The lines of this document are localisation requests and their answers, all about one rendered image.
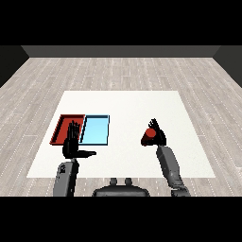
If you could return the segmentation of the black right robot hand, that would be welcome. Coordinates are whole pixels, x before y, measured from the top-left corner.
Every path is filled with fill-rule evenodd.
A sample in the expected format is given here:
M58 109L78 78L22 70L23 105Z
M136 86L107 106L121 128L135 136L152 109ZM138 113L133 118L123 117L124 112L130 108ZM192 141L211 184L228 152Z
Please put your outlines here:
M150 143L152 145L157 145L157 146L165 146L166 145L166 137L164 132L160 129L159 124L155 118L153 118L148 126L155 130L156 134L155 136L151 139Z

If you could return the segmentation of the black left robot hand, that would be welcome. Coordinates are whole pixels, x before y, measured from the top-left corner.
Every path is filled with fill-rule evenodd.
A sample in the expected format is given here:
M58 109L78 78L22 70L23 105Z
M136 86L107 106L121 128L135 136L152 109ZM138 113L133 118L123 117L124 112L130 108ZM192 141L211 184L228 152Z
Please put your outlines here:
M96 155L95 151L79 150L78 136L80 124L72 121L67 130L67 136L62 147L62 154L66 159L88 158Z

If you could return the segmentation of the small red can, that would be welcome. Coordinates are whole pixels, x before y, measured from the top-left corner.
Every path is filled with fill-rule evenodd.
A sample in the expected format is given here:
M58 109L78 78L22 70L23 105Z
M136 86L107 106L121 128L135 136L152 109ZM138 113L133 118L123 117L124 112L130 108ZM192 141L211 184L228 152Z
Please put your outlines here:
M152 128L146 129L142 139L141 139L141 145L146 146L153 146L156 145L156 131Z

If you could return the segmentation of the red shallow open box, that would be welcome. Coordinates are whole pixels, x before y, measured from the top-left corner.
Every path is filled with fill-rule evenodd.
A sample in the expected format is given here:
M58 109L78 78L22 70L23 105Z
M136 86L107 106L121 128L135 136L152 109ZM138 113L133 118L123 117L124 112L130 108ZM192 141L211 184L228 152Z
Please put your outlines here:
M57 126L55 127L49 144L52 146L62 146L65 138L67 137L69 124L74 122L78 123L81 127L83 125L84 117L84 114L62 114Z

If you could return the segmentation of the light blue shallow open box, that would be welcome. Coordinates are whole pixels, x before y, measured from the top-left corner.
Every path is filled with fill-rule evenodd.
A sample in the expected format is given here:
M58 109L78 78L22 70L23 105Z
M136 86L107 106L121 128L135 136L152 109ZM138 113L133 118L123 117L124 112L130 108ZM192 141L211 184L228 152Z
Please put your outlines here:
M88 114L81 128L81 146L106 146L109 138L110 117L107 114Z

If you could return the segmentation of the dark grey robot body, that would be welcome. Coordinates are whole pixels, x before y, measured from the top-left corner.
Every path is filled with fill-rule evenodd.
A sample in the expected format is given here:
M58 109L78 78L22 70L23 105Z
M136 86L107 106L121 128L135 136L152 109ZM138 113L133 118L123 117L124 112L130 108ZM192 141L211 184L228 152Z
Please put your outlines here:
M149 197L149 192L132 184L131 178L125 178L124 185L117 184L117 178L111 178L110 184L96 189L93 197Z

